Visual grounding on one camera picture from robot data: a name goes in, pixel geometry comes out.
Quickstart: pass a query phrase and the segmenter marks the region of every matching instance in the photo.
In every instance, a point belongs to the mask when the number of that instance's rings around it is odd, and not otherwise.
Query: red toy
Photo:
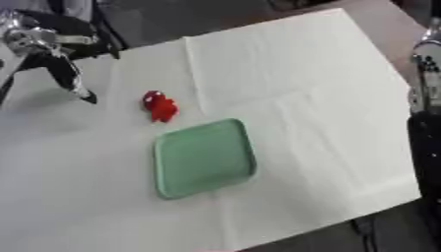
[[[152,121],[168,122],[178,111],[174,100],[159,91],[149,91],[143,97],[143,106],[152,113]]]

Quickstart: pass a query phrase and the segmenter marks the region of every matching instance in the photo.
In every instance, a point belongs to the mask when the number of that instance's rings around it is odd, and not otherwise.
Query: black cable
[[[352,220],[350,224],[353,231],[361,237],[365,252],[379,252],[374,216]]]

